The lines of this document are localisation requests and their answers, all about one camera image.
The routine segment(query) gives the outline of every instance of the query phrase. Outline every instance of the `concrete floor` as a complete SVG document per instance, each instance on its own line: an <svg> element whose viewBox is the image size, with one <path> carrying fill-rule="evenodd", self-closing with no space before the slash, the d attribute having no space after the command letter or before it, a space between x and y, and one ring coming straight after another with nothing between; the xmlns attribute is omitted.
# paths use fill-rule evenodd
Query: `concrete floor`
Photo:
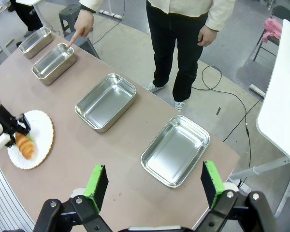
<svg viewBox="0 0 290 232"><path fill-rule="evenodd" d="M67 0L57 0L56 2L62 3L63 5L69 3ZM54 29L61 30L58 12L63 6L52 5L49 7L48 4L43 4L41 11ZM106 3L104 3L102 8L107 9ZM125 20L122 23L130 24L130 27L119 24L95 45L100 58L104 62L112 67L116 67L119 73L124 74L142 86L147 85L151 81L154 71L153 51L150 36L148 35L148 24L144 8L145 0L126 0ZM113 12L119 14L122 12L120 2L116 1L116 4L113 6ZM227 77L222 78L218 90L235 93L241 98L247 109L250 109L258 100L245 91L247 90L247 86L250 83L254 83L261 87L261 89L266 90L275 62L275 57L266 54L264 51L260 52L256 62L251 61L251 53L262 31L264 18L267 17L263 14L268 14L268 12L259 3L250 0L238 0L232 18L225 27L224 31L226 31L226 34L223 34L224 31L220 32L218 39L212 46L205 49L201 58L201 61L219 67L224 76ZM91 41L97 41L114 24L115 21L113 20L97 16L95 18L94 33L90 34ZM15 38L16 41L22 39L22 34L25 30L26 27L21 23L15 12L3 12L0 15L0 37L3 42L11 38ZM12 44L9 49L11 51L15 50L15 44ZM4 59L4 54L0 55L0 62ZM176 59L174 59L174 68L168 86L157 93L160 98L169 104L173 104L171 90L175 73L177 72L175 62ZM202 87L200 73L206 66L205 63L200 62L199 64L198 78L194 84L196 87ZM216 83L218 78L219 73L215 70L211 69L205 72L205 81L209 85ZM217 116L216 112L219 107L221 107L221 111ZM258 103L247 116L252 147L251 166L261 165L283 156L256 129L255 121L260 107L261 104ZM223 140L243 117L244 109L240 102L232 96L221 95L211 91L193 90L192 96L187 102L187 107L183 113ZM246 169L249 162L249 149L243 123L228 138L226 144L241 156L235 170ZM274 212L282 198L289 178L290 164L260 176L249 178L246 183L253 190L261 190L265 193L270 207ZM281 216L277 219L277 223L279 231L290 232L290 199L288 199ZM226 225L224 231L240 231L240 229L236 223L230 222Z"/></svg>

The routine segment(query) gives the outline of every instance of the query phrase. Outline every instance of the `black chair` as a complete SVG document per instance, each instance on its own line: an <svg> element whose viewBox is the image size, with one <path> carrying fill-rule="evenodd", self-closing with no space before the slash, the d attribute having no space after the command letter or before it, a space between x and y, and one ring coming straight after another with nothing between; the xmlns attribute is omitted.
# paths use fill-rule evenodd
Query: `black chair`
<svg viewBox="0 0 290 232"><path fill-rule="evenodd" d="M288 20L288 21L290 22L290 10L287 9L286 7L284 7L284 6L276 6L276 7L272 10L271 18L273 18L273 16L274 16L274 17L277 17L277 18L280 18L280 19L286 19L286 20ZM272 53L272 52L270 52L269 50L267 50L267 49L265 49L264 47L262 47L262 43L263 43L263 41L262 41L262 37L263 37L263 35L264 35L265 32L266 32L266 30L264 29L264 31L262 32L262 34L261 34L261 36L260 36L260 38L259 38L259 40L258 40L258 42L257 42L257 44L256 44L256 46L257 46L257 45L261 42L260 45L259 45L259 47L258 47L257 53L256 53L256 55L255 55L253 61L256 60L257 55L258 55L258 53L259 53L259 51L260 51L261 48L262 48L263 50L265 50L265 51L271 53L272 55L276 56L274 53ZM268 37L268 40L269 40L270 42L274 43L275 45L279 46L279 39L275 38L274 36L269 36L269 37Z"/></svg>

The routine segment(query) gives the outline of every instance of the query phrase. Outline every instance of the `bolt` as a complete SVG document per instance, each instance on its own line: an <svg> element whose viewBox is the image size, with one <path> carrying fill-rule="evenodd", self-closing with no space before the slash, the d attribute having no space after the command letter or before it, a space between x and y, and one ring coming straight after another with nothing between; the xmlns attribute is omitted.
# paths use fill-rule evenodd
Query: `bolt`
<svg viewBox="0 0 290 232"><path fill-rule="evenodd" d="M230 192L227 193L227 197L228 198L232 198L233 196L234 196L233 192L230 191Z"/></svg>
<svg viewBox="0 0 290 232"><path fill-rule="evenodd" d="M254 200L257 200L257 199L259 199L259 194L257 194L257 193L254 193L254 194L252 195L252 198L253 198Z"/></svg>
<svg viewBox="0 0 290 232"><path fill-rule="evenodd" d="M50 204L51 207L55 207L56 205L57 205L56 202L51 202L51 204Z"/></svg>
<svg viewBox="0 0 290 232"><path fill-rule="evenodd" d="M78 204L82 203L82 201L83 201L83 200L82 200L81 198L77 198L77 199L76 199L76 203L78 203Z"/></svg>

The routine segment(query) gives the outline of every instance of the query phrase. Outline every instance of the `black wristband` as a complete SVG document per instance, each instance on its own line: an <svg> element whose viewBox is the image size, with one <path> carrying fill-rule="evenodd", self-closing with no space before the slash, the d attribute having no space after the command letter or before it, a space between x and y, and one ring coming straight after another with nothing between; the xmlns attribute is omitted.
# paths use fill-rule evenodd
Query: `black wristband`
<svg viewBox="0 0 290 232"><path fill-rule="evenodd" d="M89 12L95 13L94 10L92 10L92 9L90 9L90 8L84 6L84 5L81 5L81 10L86 10L86 11L89 11Z"/></svg>

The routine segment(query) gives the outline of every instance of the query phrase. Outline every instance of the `sleeve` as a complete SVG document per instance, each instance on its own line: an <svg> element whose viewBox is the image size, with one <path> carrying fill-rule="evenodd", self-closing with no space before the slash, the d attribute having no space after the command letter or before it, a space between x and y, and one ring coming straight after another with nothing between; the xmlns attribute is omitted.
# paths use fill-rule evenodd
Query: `sleeve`
<svg viewBox="0 0 290 232"><path fill-rule="evenodd" d="M213 0L205 25L212 30L221 30L230 17L234 4L235 0Z"/></svg>
<svg viewBox="0 0 290 232"><path fill-rule="evenodd" d="M82 4L83 6L86 6L90 9L92 9L93 11L98 11L100 5L102 4L103 0L80 0L79 1L80 4Z"/></svg>

